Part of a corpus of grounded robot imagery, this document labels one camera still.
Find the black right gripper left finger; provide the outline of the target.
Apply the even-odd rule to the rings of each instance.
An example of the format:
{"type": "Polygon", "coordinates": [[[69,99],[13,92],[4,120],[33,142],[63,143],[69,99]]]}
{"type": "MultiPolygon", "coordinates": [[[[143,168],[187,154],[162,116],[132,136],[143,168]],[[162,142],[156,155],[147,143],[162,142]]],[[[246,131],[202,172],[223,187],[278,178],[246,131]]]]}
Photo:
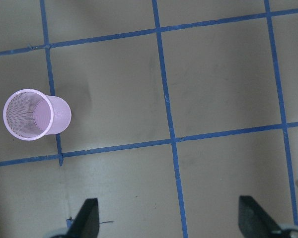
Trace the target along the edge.
{"type": "Polygon", "coordinates": [[[98,199],[89,198],[83,203],[66,233],[67,238],[96,238],[100,229],[98,199]]]}

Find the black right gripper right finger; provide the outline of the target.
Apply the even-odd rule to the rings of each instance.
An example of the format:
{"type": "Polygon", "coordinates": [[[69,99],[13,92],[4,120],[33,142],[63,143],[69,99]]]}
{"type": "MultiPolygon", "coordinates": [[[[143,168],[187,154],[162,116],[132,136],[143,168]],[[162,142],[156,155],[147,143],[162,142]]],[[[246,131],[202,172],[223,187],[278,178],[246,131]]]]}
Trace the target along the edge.
{"type": "Polygon", "coordinates": [[[282,229],[252,196],[240,196],[238,227],[244,238],[281,238],[282,229]]]}

